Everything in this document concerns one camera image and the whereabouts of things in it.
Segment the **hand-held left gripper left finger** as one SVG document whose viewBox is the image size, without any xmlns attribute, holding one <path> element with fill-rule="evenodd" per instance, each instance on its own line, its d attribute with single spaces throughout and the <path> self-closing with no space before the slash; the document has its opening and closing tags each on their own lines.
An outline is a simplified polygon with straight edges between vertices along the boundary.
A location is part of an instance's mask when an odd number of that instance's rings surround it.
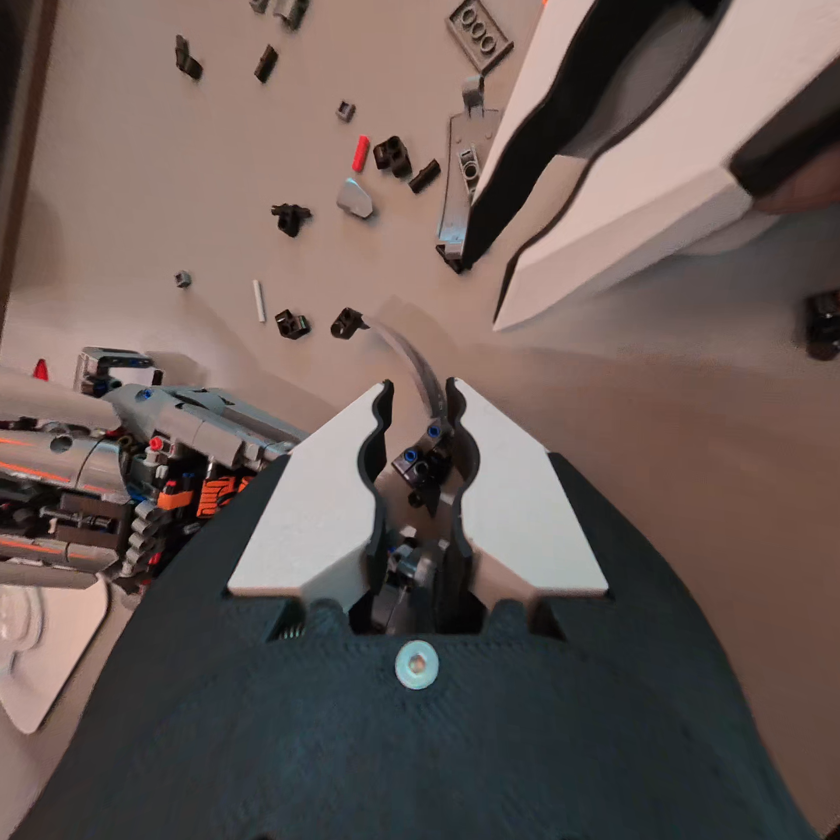
<svg viewBox="0 0 840 840">
<path fill-rule="evenodd" d="M 231 595 L 350 611 L 382 586 L 386 507 L 375 482 L 393 396 L 391 381 L 374 384 L 292 449 L 228 580 Z"/>
</svg>

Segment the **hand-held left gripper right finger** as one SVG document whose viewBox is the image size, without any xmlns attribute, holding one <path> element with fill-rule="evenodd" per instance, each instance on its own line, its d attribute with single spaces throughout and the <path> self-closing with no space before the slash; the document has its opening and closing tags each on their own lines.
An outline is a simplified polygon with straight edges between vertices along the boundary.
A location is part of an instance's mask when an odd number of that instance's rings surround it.
<svg viewBox="0 0 840 840">
<path fill-rule="evenodd" d="M 449 378 L 446 394 L 463 478 L 452 541 L 469 565 L 468 592 L 488 611 L 604 597 L 607 579 L 550 451 L 464 380 Z"/>
</svg>

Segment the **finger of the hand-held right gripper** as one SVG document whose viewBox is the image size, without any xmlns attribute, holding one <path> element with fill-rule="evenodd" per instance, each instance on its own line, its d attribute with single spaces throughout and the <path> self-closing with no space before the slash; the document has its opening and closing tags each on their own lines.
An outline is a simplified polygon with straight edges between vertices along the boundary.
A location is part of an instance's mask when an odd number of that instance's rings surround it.
<svg viewBox="0 0 840 840">
<path fill-rule="evenodd" d="M 493 329 L 603 291 L 753 210 L 733 156 L 801 95 L 838 92 L 838 2 L 727 2 L 646 114 L 594 152 L 508 263 Z"/>
<path fill-rule="evenodd" d="M 522 209 L 554 156 L 582 131 L 625 58 L 673 5 L 545 4 L 472 201 L 464 269 Z"/>
</svg>

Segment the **white sticker sheet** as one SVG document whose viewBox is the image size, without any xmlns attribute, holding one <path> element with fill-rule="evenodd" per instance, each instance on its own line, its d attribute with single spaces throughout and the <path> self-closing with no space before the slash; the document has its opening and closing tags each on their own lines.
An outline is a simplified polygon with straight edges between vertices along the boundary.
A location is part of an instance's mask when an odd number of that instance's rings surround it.
<svg viewBox="0 0 840 840">
<path fill-rule="evenodd" d="M 1 587 L 1 704 L 14 727 L 36 732 L 109 611 L 98 578 L 84 590 Z"/>
</svg>

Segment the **light grey lego slope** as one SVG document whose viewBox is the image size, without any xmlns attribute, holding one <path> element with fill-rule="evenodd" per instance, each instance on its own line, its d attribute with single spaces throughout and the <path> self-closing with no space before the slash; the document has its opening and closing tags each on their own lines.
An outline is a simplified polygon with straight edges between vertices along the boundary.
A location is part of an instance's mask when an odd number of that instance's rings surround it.
<svg viewBox="0 0 840 840">
<path fill-rule="evenodd" d="M 346 214 L 359 219 L 368 219 L 375 211 L 371 195 L 351 177 L 341 185 L 336 204 Z"/>
</svg>

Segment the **grey lego plate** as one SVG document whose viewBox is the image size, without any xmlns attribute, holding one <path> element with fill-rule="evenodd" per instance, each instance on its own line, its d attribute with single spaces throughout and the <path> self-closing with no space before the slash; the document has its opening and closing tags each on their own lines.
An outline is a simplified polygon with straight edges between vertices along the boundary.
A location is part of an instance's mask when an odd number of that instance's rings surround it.
<svg viewBox="0 0 840 840">
<path fill-rule="evenodd" d="M 485 77 L 513 50 L 505 34 L 481 1 L 462 1 L 446 18 L 446 28 L 477 72 Z"/>
</svg>

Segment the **person's right hand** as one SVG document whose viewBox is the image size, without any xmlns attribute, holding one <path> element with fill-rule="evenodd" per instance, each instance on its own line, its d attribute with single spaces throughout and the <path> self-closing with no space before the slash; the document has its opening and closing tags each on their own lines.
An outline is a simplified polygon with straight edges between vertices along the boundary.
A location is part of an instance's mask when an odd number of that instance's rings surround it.
<svg viewBox="0 0 840 840">
<path fill-rule="evenodd" d="M 822 209 L 838 202 L 839 144 L 836 143 L 758 198 L 753 208 L 765 214 L 785 215 Z"/>
</svg>

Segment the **black lego fender assembly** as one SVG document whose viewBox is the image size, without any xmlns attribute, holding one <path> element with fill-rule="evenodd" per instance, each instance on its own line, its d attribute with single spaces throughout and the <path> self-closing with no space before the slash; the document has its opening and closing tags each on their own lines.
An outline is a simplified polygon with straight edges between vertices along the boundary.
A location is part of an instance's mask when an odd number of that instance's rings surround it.
<svg viewBox="0 0 840 840">
<path fill-rule="evenodd" d="M 393 459 L 392 467 L 409 489 L 409 505 L 424 508 L 433 518 L 453 468 L 454 431 L 445 389 L 431 364 L 407 338 L 379 320 L 364 321 L 407 363 L 426 409 L 423 434 Z M 372 601 L 371 627 L 377 633 L 434 633 L 445 623 L 442 615 L 450 588 L 445 582 L 447 553 L 447 540 L 402 536 L 388 554 L 384 581 Z"/>
</svg>

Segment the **grey curved lego panel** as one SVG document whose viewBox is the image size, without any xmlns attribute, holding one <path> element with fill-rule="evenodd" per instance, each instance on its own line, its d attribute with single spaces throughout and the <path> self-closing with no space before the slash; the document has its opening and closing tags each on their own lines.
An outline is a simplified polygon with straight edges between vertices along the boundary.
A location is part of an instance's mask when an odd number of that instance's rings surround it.
<svg viewBox="0 0 840 840">
<path fill-rule="evenodd" d="M 436 242 L 436 251 L 457 275 L 464 270 L 471 206 L 501 122 L 501 111 L 485 104 L 482 74 L 467 78 L 461 93 L 463 109 L 448 120 L 446 185 Z"/>
</svg>

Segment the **black lego cylinder piece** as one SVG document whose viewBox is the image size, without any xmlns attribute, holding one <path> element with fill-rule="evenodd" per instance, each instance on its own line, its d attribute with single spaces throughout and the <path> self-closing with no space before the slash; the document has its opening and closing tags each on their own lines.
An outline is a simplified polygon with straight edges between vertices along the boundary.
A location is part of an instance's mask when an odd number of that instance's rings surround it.
<svg viewBox="0 0 840 840">
<path fill-rule="evenodd" d="M 817 293 L 805 300 L 805 350 L 816 361 L 839 355 L 839 289 Z"/>
</svg>

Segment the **black pronged lego connector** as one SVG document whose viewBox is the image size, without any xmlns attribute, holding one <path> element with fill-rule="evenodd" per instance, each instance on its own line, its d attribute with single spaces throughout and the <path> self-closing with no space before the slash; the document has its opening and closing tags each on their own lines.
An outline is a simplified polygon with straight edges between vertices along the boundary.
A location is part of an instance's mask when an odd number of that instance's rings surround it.
<svg viewBox="0 0 840 840">
<path fill-rule="evenodd" d="M 299 236 L 301 226 L 312 218 L 312 211 L 297 204 L 283 203 L 270 208 L 271 215 L 276 219 L 276 225 L 289 238 Z"/>
</svg>

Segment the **grey lego car model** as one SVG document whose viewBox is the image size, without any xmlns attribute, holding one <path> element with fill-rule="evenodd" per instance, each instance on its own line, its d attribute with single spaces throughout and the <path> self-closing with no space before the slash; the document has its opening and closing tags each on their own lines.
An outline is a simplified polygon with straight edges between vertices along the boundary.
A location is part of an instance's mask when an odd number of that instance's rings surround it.
<svg viewBox="0 0 840 840">
<path fill-rule="evenodd" d="M 217 388 L 163 385 L 153 359 L 84 348 L 1 375 L 3 585 L 144 591 L 259 472 L 307 436 Z"/>
</svg>

